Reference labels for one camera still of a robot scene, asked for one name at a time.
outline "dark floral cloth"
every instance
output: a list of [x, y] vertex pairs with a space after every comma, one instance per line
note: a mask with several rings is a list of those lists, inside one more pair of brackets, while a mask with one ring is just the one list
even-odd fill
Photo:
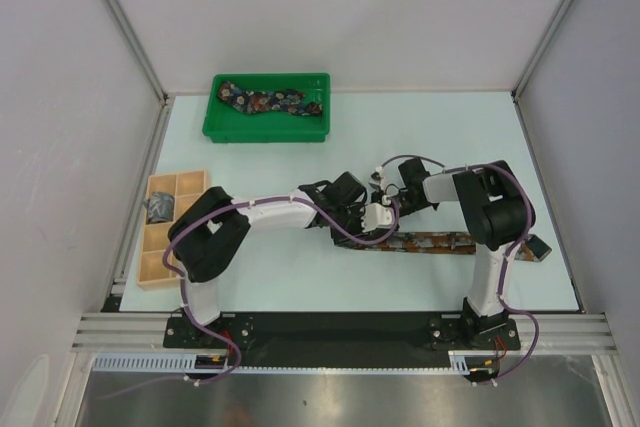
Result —
[[243, 114], [282, 111], [291, 115], [322, 115], [322, 104], [303, 103], [304, 92], [294, 89], [276, 91], [243, 90], [232, 82], [223, 82], [218, 99]]

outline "gray wall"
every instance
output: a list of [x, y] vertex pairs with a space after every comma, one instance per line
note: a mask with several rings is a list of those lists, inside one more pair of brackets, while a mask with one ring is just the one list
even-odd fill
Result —
[[578, 0], [522, 99], [592, 312], [640, 392], [640, 0]]
[[0, 412], [48, 354], [43, 425], [106, 285], [158, 103], [100, 0], [0, 11]]

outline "reflective metal surface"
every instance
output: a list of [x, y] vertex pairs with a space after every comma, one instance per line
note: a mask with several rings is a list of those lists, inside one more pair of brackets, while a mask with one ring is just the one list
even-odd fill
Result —
[[497, 388], [461, 377], [238, 374], [198, 388], [92, 373], [78, 427], [609, 426], [590, 357], [536, 357]]

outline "white wall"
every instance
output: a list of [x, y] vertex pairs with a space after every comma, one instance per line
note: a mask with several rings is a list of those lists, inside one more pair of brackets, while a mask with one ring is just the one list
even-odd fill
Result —
[[523, 98], [578, 287], [640, 392], [640, 3], [579, 0]]
[[159, 107], [100, 0], [0, 11], [0, 412], [47, 354], [43, 425], [79, 316], [106, 285]]
[[559, 0], [120, 0], [164, 87], [327, 71], [335, 89], [511, 90]]

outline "green bin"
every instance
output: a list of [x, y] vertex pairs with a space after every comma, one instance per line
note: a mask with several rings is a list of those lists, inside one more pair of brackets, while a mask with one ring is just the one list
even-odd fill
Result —
[[[303, 102], [322, 104], [322, 116], [243, 114], [216, 97], [225, 81], [244, 90], [301, 90], [306, 94]], [[202, 133], [216, 143], [324, 142], [329, 133], [329, 114], [329, 74], [220, 74], [213, 79]]]

